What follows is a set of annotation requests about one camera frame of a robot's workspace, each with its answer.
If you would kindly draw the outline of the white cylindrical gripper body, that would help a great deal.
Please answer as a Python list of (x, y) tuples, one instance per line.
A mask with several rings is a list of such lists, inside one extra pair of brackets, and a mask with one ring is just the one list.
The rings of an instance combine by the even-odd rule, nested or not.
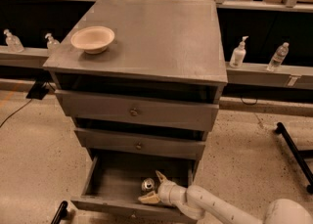
[(187, 189), (185, 187), (166, 180), (160, 183), (157, 189), (157, 195), (162, 203), (178, 207), (187, 201), (186, 191)]

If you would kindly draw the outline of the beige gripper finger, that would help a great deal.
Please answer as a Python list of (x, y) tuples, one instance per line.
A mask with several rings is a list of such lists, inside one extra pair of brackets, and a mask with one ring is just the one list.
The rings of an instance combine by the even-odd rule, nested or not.
[(160, 183), (163, 183), (163, 182), (166, 182), (167, 181), (167, 178), (164, 174), (162, 174), (160, 171), (156, 171), (156, 176), (159, 180)]
[(155, 191), (151, 191), (138, 198), (138, 201), (143, 204), (157, 204), (160, 202), (160, 198)]

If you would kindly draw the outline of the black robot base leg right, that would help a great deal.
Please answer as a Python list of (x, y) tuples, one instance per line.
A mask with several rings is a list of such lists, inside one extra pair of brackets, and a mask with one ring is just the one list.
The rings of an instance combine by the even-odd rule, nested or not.
[(297, 164), (308, 181), (306, 191), (309, 194), (313, 194), (313, 171), (306, 162), (308, 159), (313, 157), (313, 150), (300, 150), (294, 143), (291, 135), (282, 122), (277, 123), (277, 127), (274, 132), (277, 135), (282, 135), (285, 139), (291, 153), (293, 154), (293, 157), (295, 158)]

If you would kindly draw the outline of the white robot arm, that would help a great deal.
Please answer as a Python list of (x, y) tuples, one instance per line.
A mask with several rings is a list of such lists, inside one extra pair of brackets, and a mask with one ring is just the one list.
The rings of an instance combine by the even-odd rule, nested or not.
[(188, 188), (168, 180), (156, 171), (159, 180), (157, 191), (150, 191), (138, 198), (141, 203), (177, 207), (181, 213), (194, 220), (201, 220), (208, 212), (223, 224), (313, 224), (311, 214), (299, 203), (288, 199), (271, 202), (262, 219), (219, 199), (206, 189), (191, 185)]

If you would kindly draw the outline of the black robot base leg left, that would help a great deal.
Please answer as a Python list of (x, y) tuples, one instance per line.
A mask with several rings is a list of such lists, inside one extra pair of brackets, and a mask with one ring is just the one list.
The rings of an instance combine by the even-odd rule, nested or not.
[(62, 201), (51, 221), (51, 224), (60, 224), (60, 222), (67, 217), (67, 201)]

